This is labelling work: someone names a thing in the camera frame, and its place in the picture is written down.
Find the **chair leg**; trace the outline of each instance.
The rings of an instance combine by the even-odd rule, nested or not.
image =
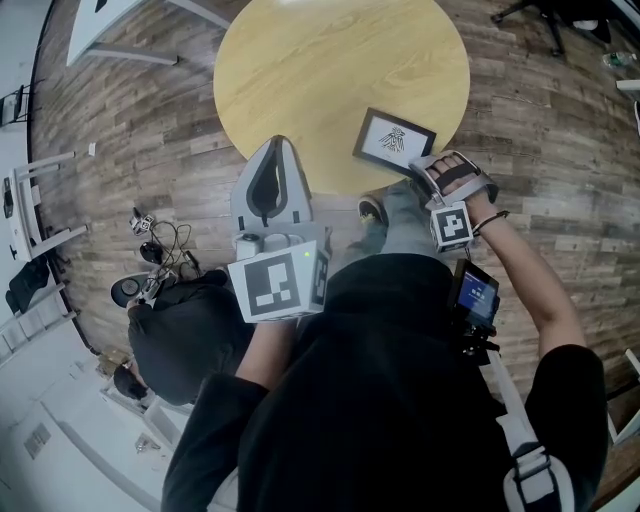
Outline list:
[[[491,16],[491,21],[493,21],[496,24],[500,23],[504,18],[509,16],[509,14],[513,14],[514,12],[521,11],[522,9],[529,7],[530,5],[533,5],[534,3],[535,3],[535,0],[522,0],[517,4],[513,4],[511,7],[508,7],[504,11]]]
[[[561,55],[564,55],[564,43],[562,42],[562,37],[560,36],[560,30],[558,30],[558,22],[553,16],[553,13],[542,13],[542,17],[546,20],[547,25],[549,25],[549,30],[551,31],[551,35],[553,36],[553,40],[556,44],[555,47],[551,49],[551,55],[553,55],[554,57],[560,57]]]

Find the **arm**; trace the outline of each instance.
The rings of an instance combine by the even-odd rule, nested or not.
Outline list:
[[[438,173],[460,163],[457,156],[445,158],[434,164],[437,172],[429,170],[429,173],[437,178]],[[471,179],[455,180],[444,192],[449,194]],[[497,213],[484,191],[467,198],[467,209],[474,225]],[[490,222],[480,234],[504,265],[516,294],[540,333],[540,356],[561,345],[586,346],[573,302],[542,256],[505,219]]]
[[[236,377],[272,390],[289,364],[296,322],[258,324]]]

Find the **box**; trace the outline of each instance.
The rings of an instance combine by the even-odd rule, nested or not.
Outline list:
[[[430,229],[438,253],[464,249],[473,241],[473,228],[464,201],[433,210]]]
[[[240,310],[248,323],[321,313],[328,270],[329,255],[317,241],[229,265]]]

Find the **hand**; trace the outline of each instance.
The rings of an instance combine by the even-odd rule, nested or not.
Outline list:
[[[431,167],[427,169],[429,175],[435,180],[442,174],[446,173],[449,169],[463,164],[464,161],[457,155],[448,156],[442,160],[438,160]],[[465,176],[453,181],[447,185],[442,191],[443,194],[451,194],[454,190],[459,189],[465,183],[475,178],[474,175]],[[489,195],[486,189],[478,190],[475,194],[465,199],[467,203],[467,210],[469,212],[470,220],[473,224],[478,224],[489,217],[498,213],[498,209],[489,201]]]

